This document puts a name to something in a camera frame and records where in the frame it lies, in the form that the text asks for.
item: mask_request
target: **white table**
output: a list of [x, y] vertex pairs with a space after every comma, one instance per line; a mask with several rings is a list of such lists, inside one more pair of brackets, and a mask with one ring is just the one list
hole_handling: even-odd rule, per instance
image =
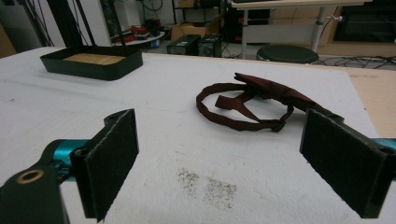
[[[140, 154], [106, 223], [394, 223], [394, 183], [379, 219], [362, 220], [306, 162], [299, 152], [304, 113], [296, 111], [280, 133], [240, 133], [195, 107], [202, 88], [236, 83], [240, 72], [293, 87], [377, 137], [345, 71], [144, 54], [142, 67], [106, 82], [48, 73], [39, 56], [55, 50], [0, 60], [0, 183], [36, 162], [52, 140], [89, 139], [104, 117], [134, 108]], [[212, 110], [214, 100], [205, 100]], [[286, 110], [275, 102], [248, 106], [263, 119]], [[61, 189], [71, 223], [95, 223], [83, 215], [76, 183]]]
[[[246, 58], [247, 43], [271, 42], [311, 42], [311, 49], [316, 52], [320, 34], [323, 29], [327, 7], [359, 6], [372, 0], [278, 0], [254, 3], [234, 3], [232, 7], [244, 11], [242, 28], [242, 59]], [[248, 12], [256, 9], [320, 7], [315, 24], [270, 24], [248, 26]]]

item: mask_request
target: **black equipment box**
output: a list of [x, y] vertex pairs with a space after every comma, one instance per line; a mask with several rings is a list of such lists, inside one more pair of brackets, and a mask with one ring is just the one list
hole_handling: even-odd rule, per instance
[[221, 36], [205, 35], [199, 40], [198, 56], [221, 58]]
[[183, 35], [181, 38], [166, 47], [168, 54], [197, 56], [198, 41], [200, 39], [200, 35]]

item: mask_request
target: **black stool seat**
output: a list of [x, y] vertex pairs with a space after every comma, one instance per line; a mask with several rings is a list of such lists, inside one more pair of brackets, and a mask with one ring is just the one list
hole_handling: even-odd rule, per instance
[[311, 49], [293, 45], [270, 45], [257, 51], [257, 60], [279, 63], [313, 63], [319, 56]]

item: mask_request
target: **cardboard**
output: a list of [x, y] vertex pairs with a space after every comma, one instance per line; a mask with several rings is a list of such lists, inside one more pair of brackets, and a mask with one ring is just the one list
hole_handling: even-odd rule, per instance
[[195, 7], [196, 0], [178, 0], [179, 7]]
[[185, 21], [172, 27], [172, 41], [175, 41], [183, 35], [213, 35], [219, 32], [219, 24], [223, 14], [219, 14], [210, 22], [190, 22]]
[[0, 58], [4, 58], [13, 54], [16, 54], [14, 46], [12, 46], [11, 41], [6, 34], [6, 31], [3, 29], [2, 24], [0, 23]]

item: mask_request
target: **brown strap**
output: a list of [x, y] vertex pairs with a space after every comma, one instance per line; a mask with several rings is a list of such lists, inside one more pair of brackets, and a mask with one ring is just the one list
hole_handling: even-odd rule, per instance
[[[218, 83], [204, 88], [196, 97], [196, 106], [198, 110], [212, 122], [228, 126], [237, 131], [258, 131], [261, 129], [271, 129], [273, 132], [279, 132], [286, 124], [286, 120], [293, 112], [293, 107], [297, 107], [303, 111], [307, 108], [316, 108], [325, 110], [323, 107], [297, 92], [296, 90], [279, 83], [247, 75], [235, 73], [235, 79], [247, 83], [233, 84], [233, 83]], [[225, 116], [210, 112], [208, 108], [202, 103], [206, 96], [214, 93], [224, 91], [243, 91], [242, 94], [235, 98], [219, 96], [215, 106], [226, 110], [236, 110], [249, 119], [257, 121], [257, 123], [229, 119]], [[287, 113], [280, 119], [259, 119], [245, 106], [245, 102], [252, 99], [255, 95], [262, 99], [275, 99], [288, 106]]]

